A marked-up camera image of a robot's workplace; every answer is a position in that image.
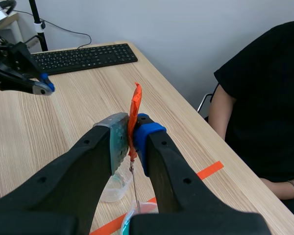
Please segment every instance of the orange plastic bag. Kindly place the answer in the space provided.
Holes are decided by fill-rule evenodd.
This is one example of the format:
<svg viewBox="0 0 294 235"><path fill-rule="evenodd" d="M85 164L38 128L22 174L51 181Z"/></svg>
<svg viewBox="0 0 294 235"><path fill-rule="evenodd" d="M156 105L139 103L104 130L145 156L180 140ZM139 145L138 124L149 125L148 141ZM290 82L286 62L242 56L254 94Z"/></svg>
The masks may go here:
<svg viewBox="0 0 294 235"><path fill-rule="evenodd" d="M137 121L137 115L139 106L141 105L142 101L142 87L137 82L135 82L136 89L132 98L131 102L131 109L129 111L129 121L127 126L127 138L128 138L128 145L129 145L129 156L131 157L131 161L137 157L137 153L133 143L133 131Z"/></svg>

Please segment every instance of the blue gripper tip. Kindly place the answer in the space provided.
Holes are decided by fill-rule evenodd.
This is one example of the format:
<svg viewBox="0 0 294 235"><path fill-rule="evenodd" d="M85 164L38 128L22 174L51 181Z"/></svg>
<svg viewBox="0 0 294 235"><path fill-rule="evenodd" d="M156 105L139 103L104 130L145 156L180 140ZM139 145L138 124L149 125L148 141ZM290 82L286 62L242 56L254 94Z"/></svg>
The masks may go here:
<svg viewBox="0 0 294 235"><path fill-rule="evenodd" d="M54 85L52 83L49 83L47 85L50 87L50 89L52 90L52 92L54 92Z"/></svg>
<svg viewBox="0 0 294 235"><path fill-rule="evenodd" d="M40 78L43 79L43 80L46 80L48 78L48 74L47 73L42 73L40 75Z"/></svg>

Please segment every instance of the black keyboard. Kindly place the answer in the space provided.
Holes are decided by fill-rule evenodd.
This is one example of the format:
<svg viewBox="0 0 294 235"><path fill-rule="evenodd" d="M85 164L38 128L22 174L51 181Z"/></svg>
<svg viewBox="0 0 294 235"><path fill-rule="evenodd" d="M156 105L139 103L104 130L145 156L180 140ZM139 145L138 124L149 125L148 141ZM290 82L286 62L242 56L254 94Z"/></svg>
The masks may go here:
<svg viewBox="0 0 294 235"><path fill-rule="evenodd" d="M48 75L137 62L128 44L32 54Z"/></svg>

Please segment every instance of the transparent plastic cup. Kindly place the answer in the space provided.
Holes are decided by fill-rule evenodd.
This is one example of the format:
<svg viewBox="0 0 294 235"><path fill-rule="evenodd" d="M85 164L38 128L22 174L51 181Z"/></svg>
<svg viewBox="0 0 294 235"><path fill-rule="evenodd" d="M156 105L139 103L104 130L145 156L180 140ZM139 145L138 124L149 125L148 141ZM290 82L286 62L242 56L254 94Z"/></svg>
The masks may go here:
<svg viewBox="0 0 294 235"><path fill-rule="evenodd" d="M126 156L102 191L100 197L102 202L116 202L124 197L133 180L132 173L129 171L129 164L130 157Z"/></svg>
<svg viewBox="0 0 294 235"><path fill-rule="evenodd" d="M147 213L158 213L158 207L156 203L153 202L139 202L141 208L141 214ZM126 214L122 226L121 226L121 235L129 235L129 222L131 218L138 214L138 210L136 206L136 202L132 201L132 206L130 211Z"/></svg>

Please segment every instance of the chair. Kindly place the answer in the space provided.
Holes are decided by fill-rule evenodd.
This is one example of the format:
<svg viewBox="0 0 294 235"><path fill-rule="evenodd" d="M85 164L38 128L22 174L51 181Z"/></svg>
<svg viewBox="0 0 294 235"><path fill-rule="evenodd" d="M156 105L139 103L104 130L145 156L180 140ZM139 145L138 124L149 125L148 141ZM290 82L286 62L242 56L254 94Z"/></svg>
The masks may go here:
<svg viewBox="0 0 294 235"><path fill-rule="evenodd" d="M197 109L197 112L198 112L198 113L200 112L202 106L204 105L204 103L205 103L205 101L206 101L206 98L209 97L209 96L211 96L211 98L212 98L213 93L208 93L208 94L206 94L206 95L204 96L204 98L202 99L202 101L201 101L201 103L200 103L200 105L199 105L199 107L198 107L198 109Z"/></svg>

